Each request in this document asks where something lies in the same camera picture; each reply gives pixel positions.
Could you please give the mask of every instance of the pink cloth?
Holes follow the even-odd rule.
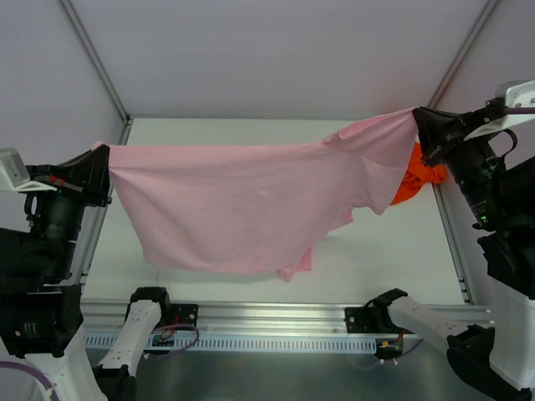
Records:
[[[110,174],[147,262],[289,281],[354,206],[385,211],[415,136],[409,109],[308,145],[112,145]]]

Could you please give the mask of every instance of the white tabletop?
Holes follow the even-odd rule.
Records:
[[[321,140],[347,121],[136,119],[129,145],[281,145]],[[166,287],[173,300],[362,303],[394,287],[427,304],[462,304],[457,274],[430,185],[382,216],[355,209],[354,223],[313,249],[313,270],[284,282],[276,272],[238,277],[152,266],[118,197],[108,207],[86,298],[127,299]]]

